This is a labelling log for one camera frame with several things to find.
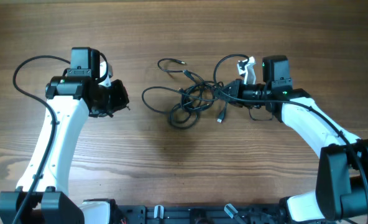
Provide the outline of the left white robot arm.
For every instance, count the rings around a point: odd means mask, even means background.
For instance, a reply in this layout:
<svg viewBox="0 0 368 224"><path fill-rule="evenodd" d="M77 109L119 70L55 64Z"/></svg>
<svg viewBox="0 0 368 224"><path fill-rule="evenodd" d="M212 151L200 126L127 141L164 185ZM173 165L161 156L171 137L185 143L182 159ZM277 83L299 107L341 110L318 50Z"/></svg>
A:
<svg viewBox="0 0 368 224"><path fill-rule="evenodd" d="M3 223L119 223L113 199L76 205L68 197L71 162L81 129L94 114L70 95L47 101L44 125L28 168L15 191L0 193Z"/></svg>

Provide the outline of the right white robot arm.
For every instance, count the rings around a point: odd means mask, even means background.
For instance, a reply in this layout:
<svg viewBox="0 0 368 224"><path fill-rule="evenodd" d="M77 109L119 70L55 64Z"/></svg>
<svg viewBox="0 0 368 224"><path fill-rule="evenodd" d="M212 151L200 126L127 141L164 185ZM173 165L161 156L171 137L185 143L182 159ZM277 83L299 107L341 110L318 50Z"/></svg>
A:
<svg viewBox="0 0 368 224"><path fill-rule="evenodd" d="M283 203L290 222L343 220L367 215L368 139L334 122L303 89L291 85L245 84L235 80L216 87L216 96L247 108L266 107L279 122L296 131L319 158L316 187Z"/></svg>

